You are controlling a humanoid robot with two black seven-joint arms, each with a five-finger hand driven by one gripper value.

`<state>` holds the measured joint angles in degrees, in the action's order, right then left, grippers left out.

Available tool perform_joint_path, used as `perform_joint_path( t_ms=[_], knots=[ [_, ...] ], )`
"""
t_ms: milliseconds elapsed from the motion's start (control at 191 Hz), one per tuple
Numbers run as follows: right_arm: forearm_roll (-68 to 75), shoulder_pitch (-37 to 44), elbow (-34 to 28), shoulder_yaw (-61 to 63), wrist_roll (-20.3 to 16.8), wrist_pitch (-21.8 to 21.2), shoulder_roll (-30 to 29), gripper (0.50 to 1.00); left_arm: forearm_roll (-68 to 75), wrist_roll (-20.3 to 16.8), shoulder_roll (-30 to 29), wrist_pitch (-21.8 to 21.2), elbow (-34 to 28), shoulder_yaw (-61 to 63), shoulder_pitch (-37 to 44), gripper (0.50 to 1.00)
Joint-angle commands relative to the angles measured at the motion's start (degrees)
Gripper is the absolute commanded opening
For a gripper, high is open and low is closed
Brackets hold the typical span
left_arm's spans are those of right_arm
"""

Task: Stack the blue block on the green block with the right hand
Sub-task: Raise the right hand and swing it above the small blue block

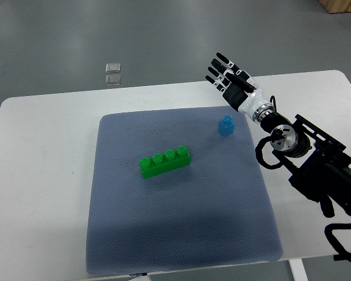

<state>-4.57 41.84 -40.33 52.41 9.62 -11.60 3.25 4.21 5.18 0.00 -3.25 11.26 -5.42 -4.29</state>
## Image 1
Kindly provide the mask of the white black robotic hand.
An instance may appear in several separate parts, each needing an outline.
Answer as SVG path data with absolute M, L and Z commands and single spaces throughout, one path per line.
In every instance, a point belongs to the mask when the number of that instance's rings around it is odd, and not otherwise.
M 208 71 L 211 75 L 205 79 L 235 111 L 246 114 L 252 121 L 260 123 L 276 110 L 274 104 L 264 98 L 257 81 L 223 54 L 216 54 Z

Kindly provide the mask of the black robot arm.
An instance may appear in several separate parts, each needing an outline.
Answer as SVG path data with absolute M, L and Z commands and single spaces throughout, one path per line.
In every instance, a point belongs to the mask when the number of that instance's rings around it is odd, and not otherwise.
M 323 215 L 335 215 L 337 203 L 351 218 L 351 157 L 345 145 L 300 115 L 291 123 L 277 112 L 259 118 L 261 128 L 269 135 L 255 148 L 260 165 L 275 170 L 285 167 L 290 184 L 307 199 L 318 203 Z M 325 227 L 325 236 L 337 252 L 336 261 L 349 261 L 348 252 L 334 236 L 335 230 L 351 230 L 351 223 L 333 223 Z

